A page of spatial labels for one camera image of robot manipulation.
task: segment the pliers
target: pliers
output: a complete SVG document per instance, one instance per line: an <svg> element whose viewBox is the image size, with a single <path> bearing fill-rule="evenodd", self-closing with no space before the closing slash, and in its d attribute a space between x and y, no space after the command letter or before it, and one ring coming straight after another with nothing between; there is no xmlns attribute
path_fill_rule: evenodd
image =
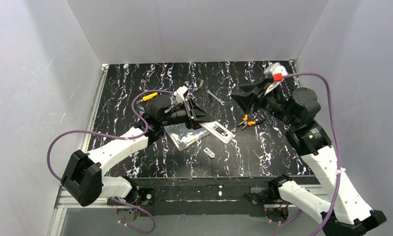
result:
<svg viewBox="0 0 393 236"><path fill-rule="evenodd" d="M265 121L265 119L257 120L257 121L248 121L248 115L245 115L242 119L242 122L238 124L238 126L243 125L241 130L245 129L247 126L252 126L255 124L261 124Z"/></svg>

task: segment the white wall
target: white wall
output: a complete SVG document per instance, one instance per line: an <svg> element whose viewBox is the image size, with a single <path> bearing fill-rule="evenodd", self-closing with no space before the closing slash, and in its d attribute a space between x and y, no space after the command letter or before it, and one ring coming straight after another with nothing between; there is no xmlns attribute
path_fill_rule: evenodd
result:
<svg viewBox="0 0 393 236"><path fill-rule="evenodd" d="M101 63L295 59L328 0L68 0Z"/></svg>
<svg viewBox="0 0 393 236"><path fill-rule="evenodd" d="M360 194L388 221L368 235L393 236L393 0L330 0L297 61L330 82L342 163ZM325 87L314 89L330 130Z"/></svg>
<svg viewBox="0 0 393 236"><path fill-rule="evenodd" d="M0 0L0 236L44 236L59 182L46 153L85 127L100 63L65 0ZM80 137L58 143L61 175Z"/></svg>

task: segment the robotic arm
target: robotic arm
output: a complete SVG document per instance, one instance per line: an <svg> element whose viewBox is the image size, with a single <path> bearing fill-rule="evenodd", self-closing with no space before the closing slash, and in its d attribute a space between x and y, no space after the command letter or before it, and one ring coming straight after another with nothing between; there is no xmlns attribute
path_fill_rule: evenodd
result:
<svg viewBox="0 0 393 236"><path fill-rule="evenodd" d="M288 142L313 170L327 195L334 194L336 175L341 179L333 212L328 212L329 202L299 187L286 175L270 181L268 192L263 195L293 203L318 223L331 214L323 227L327 236L359 236L386 222L383 212L373 210L358 194L345 169L337 172L337 156L331 140L314 120L321 109L315 92L297 88L286 101L281 90L275 89L287 75L286 69L274 63L264 74L263 81L240 86L244 92L231 94L245 110L245 117L251 109L264 109L289 126L285 134Z"/></svg>
<svg viewBox="0 0 393 236"><path fill-rule="evenodd" d="M90 205L98 197L126 198L135 188L133 181L104 175L114 165L157 141L163 135L163 126L185 123L188 129L204 127L224 143L234 137L189 98L187 87L179 88L173 97L162 94L153 98L143 118L149 127L143 136L127 139L144 132L145 124L140 121L121 136L125 140L112 140L87 153L77 150L71 155L60 182L81 206Z"/></svg>

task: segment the cable clip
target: cable clip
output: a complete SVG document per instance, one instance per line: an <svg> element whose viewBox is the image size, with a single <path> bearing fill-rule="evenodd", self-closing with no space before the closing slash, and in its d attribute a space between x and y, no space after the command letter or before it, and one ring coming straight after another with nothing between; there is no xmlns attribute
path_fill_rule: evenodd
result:
<svg viewBox="0 0 393 236"><path fill-rule="evenodd" d="M340 170L337 170L335 173L335 175L340 174L342 172L345 172L345 168L341 168Z"/></svg>

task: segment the marble tabletop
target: marble tabletop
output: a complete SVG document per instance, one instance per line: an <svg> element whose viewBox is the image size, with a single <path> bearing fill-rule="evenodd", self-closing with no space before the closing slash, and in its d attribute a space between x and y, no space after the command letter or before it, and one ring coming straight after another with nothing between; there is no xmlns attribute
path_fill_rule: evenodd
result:
<svg viewBox="0 0 393 236"><path fill-rule="evenodd" d="M131 102L139 93L150 89L174 91L190 83L190 93L197 104L217 121L235 134L235 138L224 144L214 135L208 135L189 148L179 151L166 134L145 150L126 158L112 168L107 175L129 177L257 177L309 175L309 167L298 157L287 143L285 127L280 121L259 111L251 118L265 118L266 122L241 130L237 125L243 111L230 97L239 91L239 85L258 82L264 69L274 61L240 62L190 62L155 64L110 65L99 101L94 131L111 135L122 135L132 123ZM289 73L293 68L288 61L280 61ZM290 96L297 88L294 78L281 84L283 95ZM206 89L226 102L221 106L210 98ZM146 103L136 104L136 110L144 112ZM92 136L89 149L98 148L109 139ZM203 149L208 147L215 153L210 159Z"/></svg>

